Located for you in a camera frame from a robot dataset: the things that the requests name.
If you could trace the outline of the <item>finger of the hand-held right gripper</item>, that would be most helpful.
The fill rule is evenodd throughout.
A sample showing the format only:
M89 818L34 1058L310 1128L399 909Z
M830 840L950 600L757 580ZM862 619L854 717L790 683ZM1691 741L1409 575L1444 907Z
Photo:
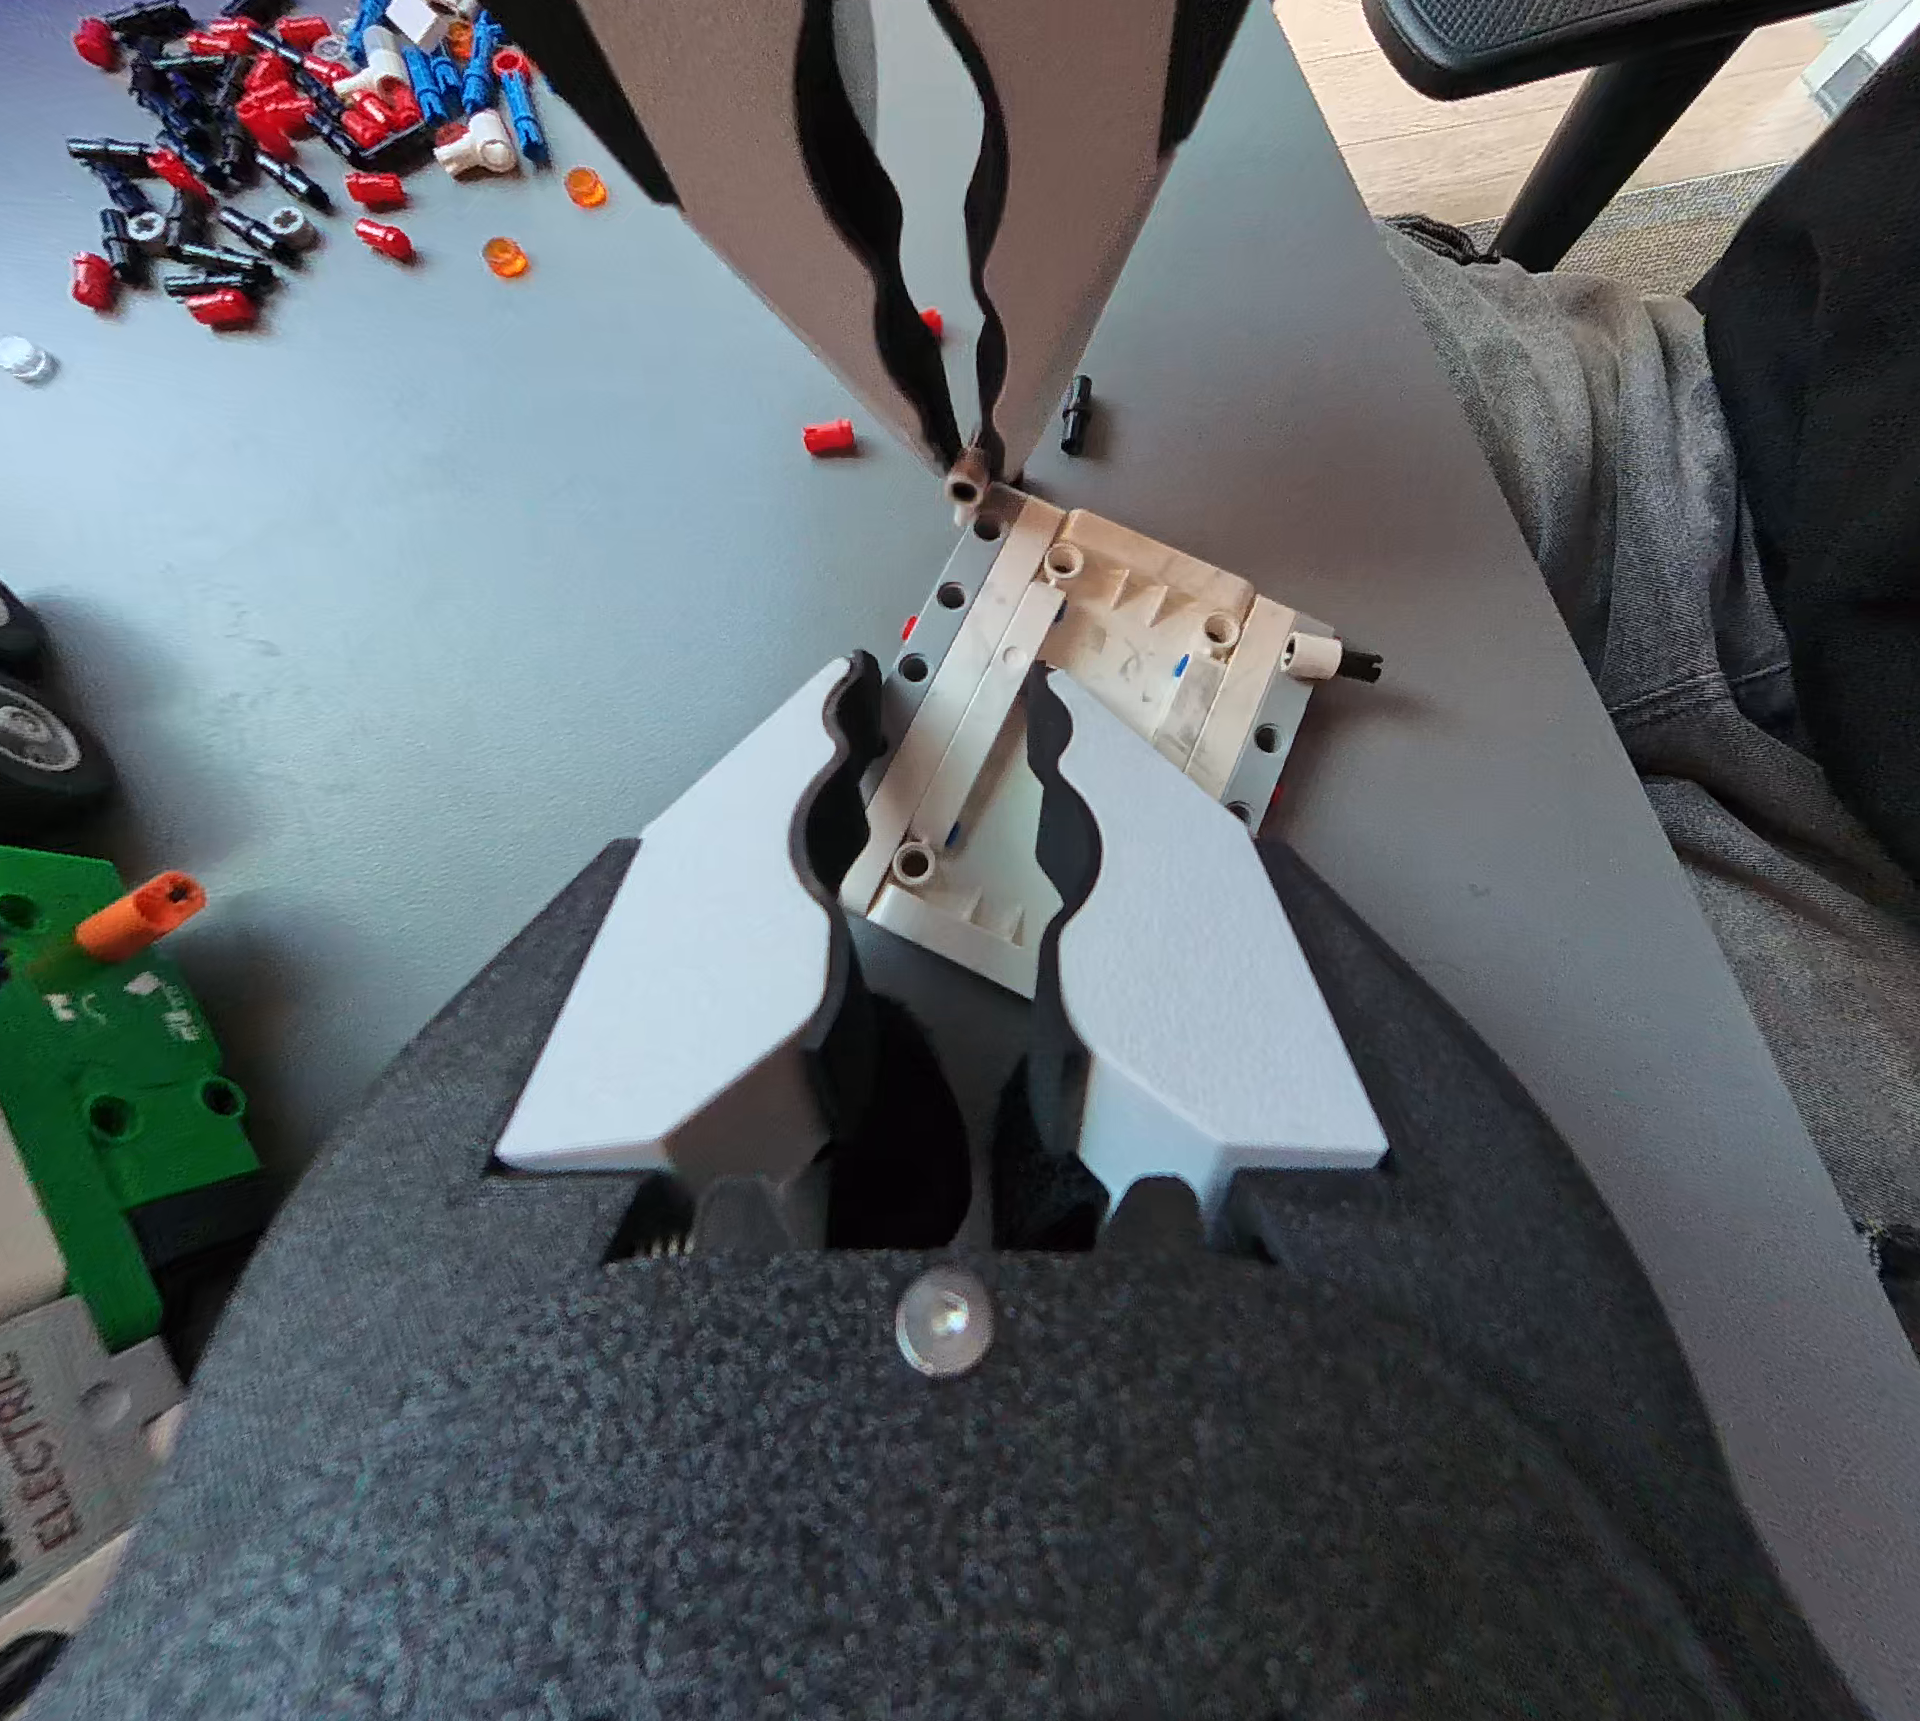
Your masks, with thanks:
M1045 442L1165 179L1181 0L928 0L981 104L964 246L978 441L1014 481Z
M679 208L937 477L964 450L838 0L576 0Z

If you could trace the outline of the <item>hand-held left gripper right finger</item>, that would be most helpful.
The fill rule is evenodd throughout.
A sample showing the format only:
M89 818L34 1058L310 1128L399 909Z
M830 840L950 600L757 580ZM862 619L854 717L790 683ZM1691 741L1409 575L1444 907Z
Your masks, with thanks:
M1027 1099L1119 1205L1255 1173L1360 1174L1389 1134L1247 827L1067 670L1023 685L1035 859L1058 897Z

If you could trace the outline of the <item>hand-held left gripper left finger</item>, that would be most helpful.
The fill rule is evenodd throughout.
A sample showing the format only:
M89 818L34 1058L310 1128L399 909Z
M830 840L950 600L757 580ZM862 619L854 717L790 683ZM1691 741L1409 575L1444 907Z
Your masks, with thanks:
M500 1168L788 1185L865 1136L881 1024L843 883L870 838L878 670L829 660L647 825Z

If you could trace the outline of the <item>white grey lego panel assembly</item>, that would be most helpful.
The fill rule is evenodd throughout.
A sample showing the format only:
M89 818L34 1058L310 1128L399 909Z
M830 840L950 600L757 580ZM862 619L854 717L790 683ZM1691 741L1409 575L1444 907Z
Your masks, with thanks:
M1023 689L1078 678L1205 794L1258 828L1314 686L1383 658L1244 578L1087 509L992 492L881 664L883 755L845 909L1033 997L1061 895Z

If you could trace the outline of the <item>pile of small lego pins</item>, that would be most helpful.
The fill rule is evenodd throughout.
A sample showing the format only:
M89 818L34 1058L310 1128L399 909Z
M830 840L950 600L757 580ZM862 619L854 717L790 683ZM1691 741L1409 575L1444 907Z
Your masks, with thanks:
M212 332L253 328L349 201L380 260L420 250L399 223L411 176L548 172L539 67L483 0L355 0L335 21L300 0L132 0L74 21L72 52L117 75L139 133L72 133L102 187L69 296L110 315L156 288Z

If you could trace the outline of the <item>white green lego truck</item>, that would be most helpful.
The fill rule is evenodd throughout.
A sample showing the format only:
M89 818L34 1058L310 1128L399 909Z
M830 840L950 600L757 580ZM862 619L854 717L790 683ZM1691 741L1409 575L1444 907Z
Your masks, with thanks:
M110 1582L181 1434L171 1332L272 1200L248 1101L162 952L204 888L51 846L117 784L43 689L51 655L4 588L4 1716Z

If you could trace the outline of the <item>person's grey clothing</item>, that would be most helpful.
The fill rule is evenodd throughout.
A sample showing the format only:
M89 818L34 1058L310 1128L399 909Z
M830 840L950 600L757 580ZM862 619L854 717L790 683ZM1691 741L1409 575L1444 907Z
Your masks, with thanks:
M1802 727L1703 315L1380 230L1848 1216L1917 1277L1917 880Z

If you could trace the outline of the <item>dark cloth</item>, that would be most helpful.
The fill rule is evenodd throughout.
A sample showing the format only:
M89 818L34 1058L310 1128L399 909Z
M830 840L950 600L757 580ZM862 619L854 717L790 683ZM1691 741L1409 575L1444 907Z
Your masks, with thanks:
M1890 62L1746 216L1703 321L1800 719L1888 850L1919 787L1919 93Z

